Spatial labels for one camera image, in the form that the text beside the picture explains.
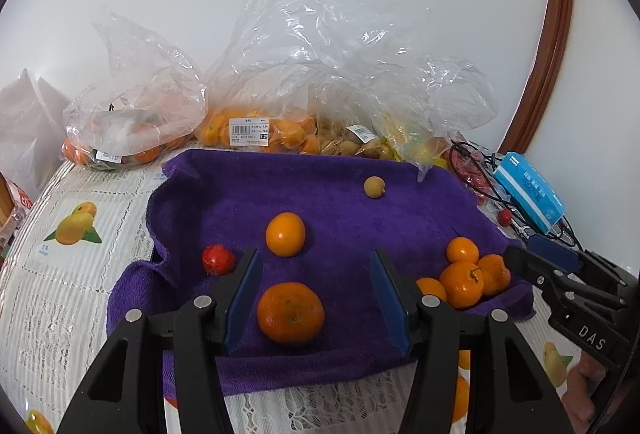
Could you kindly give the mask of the person's right hand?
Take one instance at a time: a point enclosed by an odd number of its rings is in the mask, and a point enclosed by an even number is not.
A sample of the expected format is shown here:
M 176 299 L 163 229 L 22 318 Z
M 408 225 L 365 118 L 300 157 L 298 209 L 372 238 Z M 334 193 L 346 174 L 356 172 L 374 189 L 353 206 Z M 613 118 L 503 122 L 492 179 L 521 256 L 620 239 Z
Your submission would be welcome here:
M 604 379 L 605 373 L 600 362 L 586 352 L 582 352 L 578 364 L 567 373 L 562 404 L 576 434 L 585 434 L 589 428 L 596 413 L 591 388 Z

